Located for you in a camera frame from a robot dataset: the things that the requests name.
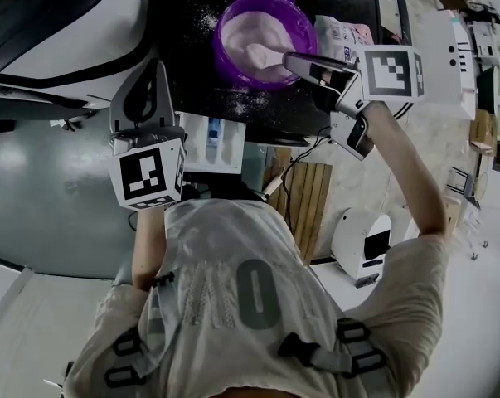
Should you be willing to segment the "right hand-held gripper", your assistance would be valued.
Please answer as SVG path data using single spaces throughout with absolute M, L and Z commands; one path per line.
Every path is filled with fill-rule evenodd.
M 422 58 L 412 46 L 365 46 L 352 65 L 286 52 L 282 65 L 301 79 L 318 83 L 313 86 L 313 102 L 330 115 L 330 139 L 359 160 L 373 149 L 364 109 L 383 101 L 400 119 L 425 94 Z

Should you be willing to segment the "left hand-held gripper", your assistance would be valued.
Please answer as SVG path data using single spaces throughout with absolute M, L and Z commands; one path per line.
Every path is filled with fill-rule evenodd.
M 161 128 L 136 129 L 153 111 Z M 141 211 L 180 201 L 185 132 L 173 126 L 172 98 L 162 61 L 151 59 L 127 77 L 111 101 L 109 119 L 110 132 L 117 133 L 110 140 L 109 175 L 119 205 Z

